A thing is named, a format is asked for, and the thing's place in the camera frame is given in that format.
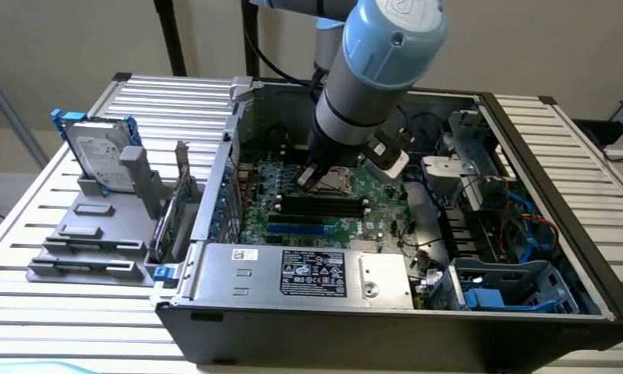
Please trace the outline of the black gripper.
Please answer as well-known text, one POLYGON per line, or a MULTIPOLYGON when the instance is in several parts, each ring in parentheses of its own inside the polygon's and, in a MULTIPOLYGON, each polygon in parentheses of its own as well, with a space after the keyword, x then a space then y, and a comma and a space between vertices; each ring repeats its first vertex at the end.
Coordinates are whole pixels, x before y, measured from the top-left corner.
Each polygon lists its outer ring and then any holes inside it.
POLYGON ((326 173, 330 167, 355 158, 365 146, 366 143, 346 145, 330 139, 323 132, 311 130, 307 138, 309 155, 305 167, 318 173, 326 173))

